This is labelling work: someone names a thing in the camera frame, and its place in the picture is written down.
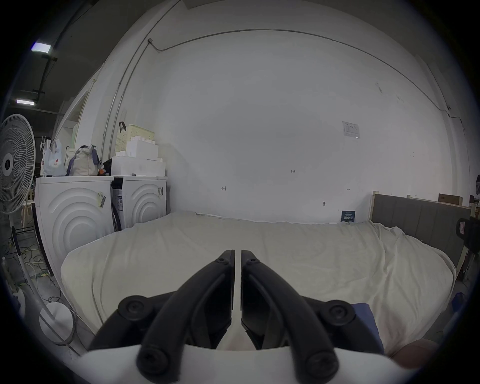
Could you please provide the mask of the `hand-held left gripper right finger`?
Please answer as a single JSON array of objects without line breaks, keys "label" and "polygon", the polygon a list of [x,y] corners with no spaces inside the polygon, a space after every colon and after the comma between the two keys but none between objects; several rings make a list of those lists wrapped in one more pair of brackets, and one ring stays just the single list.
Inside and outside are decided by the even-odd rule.
[{"label": "hand-held left gripper right finger", "polygon": [[241,252],[241,323],[257,350],[289,347],[296,378],[334,378],[335,348],[383,355],[351,304],[301,296],[249,250]]}]

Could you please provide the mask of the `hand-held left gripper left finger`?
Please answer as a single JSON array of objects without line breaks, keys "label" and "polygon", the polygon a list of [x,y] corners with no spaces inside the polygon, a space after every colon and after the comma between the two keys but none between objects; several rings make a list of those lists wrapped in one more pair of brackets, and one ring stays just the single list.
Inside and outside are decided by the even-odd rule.
[{"label": "hand-held left gripper left finger", "polygon": [[140,345],[144,378],[179,378],[185,345],[214,350],[232,323],[235,250],[226,250],[178,290],[129,296],[101,326],[88,351]]}]

